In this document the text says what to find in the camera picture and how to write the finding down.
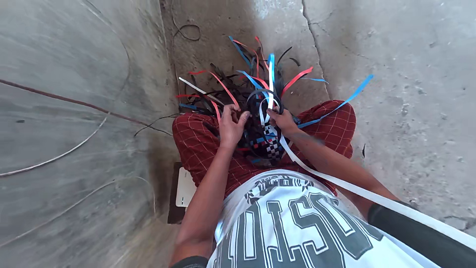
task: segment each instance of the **blue plastic strap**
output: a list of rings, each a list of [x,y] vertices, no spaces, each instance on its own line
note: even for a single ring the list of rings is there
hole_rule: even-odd
[[[251,83],[257,88],[257,89],[263,89],[257,82],[256,80],[251,77],[249,74],[247,74],[245,71],[237,71],[237,72],[240,72],[242,74],[244,74],[250,81]],[[263,94],[265,95],[266,98],[269,98],[269,94],[267,92],[263,92]]]
[[[185,108],[190,108],[190,109],[193,109],[193,110],[197,109],[197,107],[195,105],[188,105],[188,104],[180,103],[179,106],[182,106],[182,107],[185,107]]]
[[[327,82],[327,81],[324,80],[324,79],[306,78],[306,77],[301,77],[300,79],[310,79],[310,80],[314,80],[314,81],[326,82],[327,84],[329,84],[329,82]]]
[[[241,55],[241,57],[245,60],[246,64],[248,64],[248,66],[251,68],[251,63],[249,62],[249,60],[245,57],[245,55],[243,54],[243,51],[241,51],[241,49],[239,48],[239,46],[233,42],[233,37],[231,36],[228,36],[231,40],[231,42],[233,43],[233,45],[236,47],[236,49],[238,50],[239,54]]]
[[[268,62],[269,62],[269,65],[273,65],[273,72],[271,73],[271,76],[273,77],[273,85],[274,85],[274,54],[271,53],[268,57]]]
[[[357,90],[354,92],[354,94],[352,94],[352,96],[350,96],[345,102],[343,102],[341,105],[339,105],[336,109],[334,109],[332,112],[326,114],[326,115],[323,115],[321,118],[317,119],[317,120],[313,120],[313,121],[309,121],[309,122],[306,122],[306,123],[302,123],[302,124],[299,124],[297,125],[298,128],[303,128],[303,127],[306,127],[308,125],[312,125],[314,123],[317,123],[319,121],[322,120],[322,118],[328,116],[329,114],[333,113],[335,110],[339,109],[340,107],[342,107],[344,104],[352,101],[352,99],[354,99],[359,93],[362,92],[362,90],[365,88],[365,86],[367,86],[367,84],[370,82],[370,80],[372,80],[372,78],[374,78],[374,75],[371,74],[369,75],[363,82],[362,84],[357,88]]]

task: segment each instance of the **red plaid pants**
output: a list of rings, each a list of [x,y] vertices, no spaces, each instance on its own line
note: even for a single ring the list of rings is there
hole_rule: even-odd
[[[331,112],[341,103],[343,101],[327,101],[300,113],[297,117],[303,123],[309,122]],[[347,103],[337,111],[324,117],[319,123],[306,126],[302,130],[311,136],[323,140],[326,146],[332,150],[350,158],[353,152],[350,141],[354,135],[355,127],[356,116],[354,109]],[[195,185],[198,186],[207,173],[208,167],[210,167],[220,145],[220,140],[217,138],[218,121],[212,116],[186,113],[175,119],[172,131],[182,165],[186,170],[190,171]],[[291,150],[307,166],[314,168],[295,145],[292,145]],[[336,193],[333,184],[307,172],[298,164],[292,162],[287,154],[276,167],[262,169],[253,165],[242,153],[235,152],[228,171],[225,196],[228,196],[250,178],[272,169],[287,169],[309,175],[322,182],[333,193]]]

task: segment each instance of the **concrete floor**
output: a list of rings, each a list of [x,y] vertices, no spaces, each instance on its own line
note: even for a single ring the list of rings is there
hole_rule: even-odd
[[[330,85],[299,81],[285,105],[298,113],[346,99],[373,73],[352,101],[355,159],[402,200],[476,236],[476,182],[470,176],[476,171],[470,164],[476,160],[470,134],[476,130],[470,105],[475,8],[470,0],[175,0],[177,24],[197,24],[202,37],[177,36],[172,53],[170,0],[21,0],[0,10],[0,78],[151,122],[177,111],[173,63],[184,77],[211,62],[227,72],[244,69],[228,35],[252,47],[258,35],[265,53],[276,55],[293,46],[288,56],[302,65],[284,61],[285,77],[314,66],[309,77]],[[206,75],[198,82],[204,90],[218,88]],[[0,172],[63,153],[105,116],[5,85],[0,92]],[[170,131],[170,123],[155,126]],[[139,128],[109,117],[67,157],[0,178],[0,244],[125,176],[153,183],[156,217],[150,189],[123,181],[0,247],[5,267],[167,266],[178,229],[165,224],[178,155],[165,134],[147,129],[132,138]]]
[[[228,35],[252,46],[258,35],[265,52],[276,55],[293,45],[290,56],[302,66],[284,62],[287,74],[314,65],[309,77],[323,74],[330,83],[299,81],[284,98],[295,113],[329,98],[346,99],[374,74],[351,103],[356,160],[402,200],[476,235],[470,176],[476,156],[468,150],[476,147],[470,134],[476,130],[470,80],[476,17],[469,12],[475,7],[469,0],[178,1],[178,24],[202,30],[197,42],[177,38],[178,73],[210,62],[236,70],[242,60]],[[174,29],[164,18],[166,29]]]

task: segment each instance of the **white plastic strap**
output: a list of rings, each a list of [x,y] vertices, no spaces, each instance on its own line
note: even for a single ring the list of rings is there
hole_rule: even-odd
[[[269,97],[265,97],[259,104],[259,121],[261,122],[262,126],[265,126],[265,122],[267,122],[267,121],[265,121],[265,117],[263,115],[263,102],[264,101],[269,101]],[[276,103],[276,106],[279,109],[278,102],[275,99],[273,99],[273,101]]]
[[[346,190],[349,190],[351,191],[352,193],[355,193],[363,198],[366,198],[370,201],[373,201],[381,206],[384,206],[386,208],[389,208],[395,212],[398,212],[404,216],[407,216],[408,218],[410,219],[413,219],[421,224],[424,224],[458,242],[460,242],[461,244],[463,245],[466,245],[468,246],[469,248],[473,249],[473,250],[476,250],[476,238],[475,237],[472,237],[468,234],[465,234],[463,232],[461,232],[460,230],[458,229],[455,229],[449,225],[446,225],[444,223],[442,223],[441,221],[439,220],[436,220],[428,215],[425,215],[419,211],[416,211],[412,208],[409,208],[407,206],[404,206],[398,202],[395,202],[393,200],[390,200],[388,198],[385,198],[383,196],[379,196],[375,193],[372,193],[370,191],[367,191],[365,189],[362,189],[358,186],[355,186],[353,185],[352,183],[348,183],[346,181],[343,181],[341,179],[338,179],[336,177],[333,177],[333,176],[329,176],[327,174],[324,174],[324,173],[321,173],[321,172],[318,172],[316,170],[313,170],[311,168],[309,168],[308,166],[306,166],[292,151],[291,149],[288,147],[288,145],[286,144],[286,140],[284,139],[284,136],[281,136],[281,139],[279,140],[279,143],[281,143],[281,146],[283,146],[284,150],[288,153],[289,157],[291,158],[291,160],[293,160],[294,162],[296,162],[298,165],[300,165],[302,168],[304,168],[305,170],[309,171],[310,173],[316,175],[316,176],[319,176],[325,180],[328,180],[332,183],[334,183],[335,185],[338,185]]]
[[[199,89],[198,87],[196,87],[194,84],[190,83],[189,81],[187,81],[187,80],[185,80],[185,79],[183,79],[183,78],[181,78],[181,77],[179,77],[179,79],[182,80],[185,84],[191,86],[191,87],[192,87],[193,89],[195,89],[196,91],[198,91],[198,92],[200,92],[200,93],[202,93],[202,94],[207,94],[205,91]],[[214,100],[217,101],[219,104],[225,106],[225,105],[223,104],[223,102],[221,102],[219,99],[215,98],[214,96],[212,96],[212,95],[207,95],[207,96],[210,97],[210,98],[212,98],[212,99],[214,99]]]

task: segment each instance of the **man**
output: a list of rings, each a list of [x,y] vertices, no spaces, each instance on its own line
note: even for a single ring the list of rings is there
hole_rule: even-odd
[[[318,119],[341,103],[324,102],[298,118]],[[471,249],[459,249],[463,253],[458,256],[438,254],[456,248],[454,241],[338,188],[380,229],[375,228],[345,212],[335,187],[306,172],[288,155],[275,168],[254,166],[235,150],[250,116],[239,113],[239,107],[226,105],[219,127],[216,118],[191,113],[173,124],[183,166],[198,186],[177,236],[173,268],[464,267]],[[350,160],[356,119],[349,104],[303,130],[287,110],[281,115],[270,109],[267,113],[308,166],[398,201]],[[416,238],[418,234],[424,241]]]

